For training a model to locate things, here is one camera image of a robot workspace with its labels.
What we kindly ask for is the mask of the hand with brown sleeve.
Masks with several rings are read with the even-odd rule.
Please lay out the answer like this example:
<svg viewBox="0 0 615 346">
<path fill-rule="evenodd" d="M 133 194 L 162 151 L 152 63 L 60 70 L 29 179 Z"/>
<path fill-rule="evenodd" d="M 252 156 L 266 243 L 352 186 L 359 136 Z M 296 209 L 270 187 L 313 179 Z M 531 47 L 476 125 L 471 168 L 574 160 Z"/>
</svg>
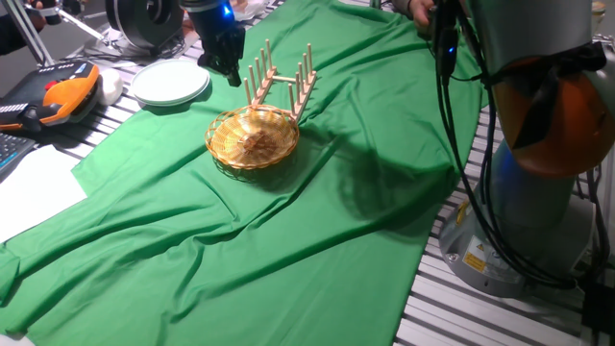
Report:
<svg viewBox="0 0 615 346">
<path fill-rule="evenodd" d="M 409 12 L 412 16 L 417 31 L 427 34 L 431 24 L 431 8 L 434 6 L 432 0 L 410 0 L 408 4 Z"/>
</svg>

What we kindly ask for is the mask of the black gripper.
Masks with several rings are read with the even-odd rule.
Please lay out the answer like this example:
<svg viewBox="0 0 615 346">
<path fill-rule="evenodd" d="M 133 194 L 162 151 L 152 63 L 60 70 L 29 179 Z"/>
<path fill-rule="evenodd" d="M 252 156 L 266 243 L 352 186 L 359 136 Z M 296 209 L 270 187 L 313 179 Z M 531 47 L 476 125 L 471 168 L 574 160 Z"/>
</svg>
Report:
<svg viewBox="0 0 615 346">
<path fill-rule="evenodd" d="M 193 4 L 189 18 L 200 37 L 203 54 L 197 64 L 212 70 L 230 70 L 231 87 L 241 85 L 238 62 L 243 56 L 245 30 L 235 21 L 230 4 Z"/>
</svg>

